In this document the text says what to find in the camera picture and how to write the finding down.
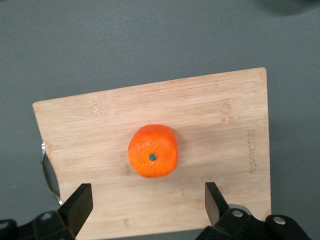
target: wooden cutting board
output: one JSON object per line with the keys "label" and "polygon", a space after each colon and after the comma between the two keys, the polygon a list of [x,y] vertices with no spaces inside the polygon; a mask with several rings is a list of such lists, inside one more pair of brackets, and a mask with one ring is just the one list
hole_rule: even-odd
{"label": "wooden cutting board", "polygon": [[[79,240],[204,228],[205,182],[260,220],[271,213],[264,68],[44,100],[33,109],[62,201],[92,184],[93,211]],[[128,144],[147,124],[176,135],[179,162],[168,176],[143,178],[128,162]]]}

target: clementine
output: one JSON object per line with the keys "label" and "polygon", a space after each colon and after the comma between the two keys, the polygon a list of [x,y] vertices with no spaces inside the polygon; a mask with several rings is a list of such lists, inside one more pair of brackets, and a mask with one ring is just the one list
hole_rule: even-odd
{"label": "clementine", "polygon": [[175,134],[160,124],[140,128],[132,137],[127,153],[133,169],[146,178],[168,175],[178,162]]}

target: black mechanical part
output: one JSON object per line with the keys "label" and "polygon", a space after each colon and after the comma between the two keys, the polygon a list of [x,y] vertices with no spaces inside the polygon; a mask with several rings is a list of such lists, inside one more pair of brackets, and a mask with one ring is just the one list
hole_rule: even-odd
{"label": "black mechanical part", "polygon": [[57,211],[19,227],[14,220],[1,220],[0,240],[74,240],[92,209],[91,184],[83,183]]}
{"label": "black mechanical part", "polygon": [[205,209],[212,226],[196,240],[311,240],[290,217],[270,215],[265,222],[238,208],[229,208],[214,182],[205,184]]}

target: bamboo cutting board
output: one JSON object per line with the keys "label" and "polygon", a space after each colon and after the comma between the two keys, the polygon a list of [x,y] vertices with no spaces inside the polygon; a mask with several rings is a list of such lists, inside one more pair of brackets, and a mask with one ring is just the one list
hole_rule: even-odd
{"label": "bamboo cutting board", "polygon": [[[77,239],[110,239],[209,225],[205,182],[229,204],[271,213],[267,76],[254,68],[99,91],[33,104],[62,201],[92,184],[93,211]],[[134,133],[163,124],[179,162],[143,178],[127,159]]]}

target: gray table surface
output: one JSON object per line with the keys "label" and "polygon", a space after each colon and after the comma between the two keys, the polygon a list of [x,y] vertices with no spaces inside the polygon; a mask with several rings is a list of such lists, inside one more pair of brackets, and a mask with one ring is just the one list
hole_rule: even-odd
{"label": "gray table surface", "polygon": [[318,0],[0,0],[0,219],[58,206],[32,103],[256,67],[267,69],[272,213],[320,239]]}

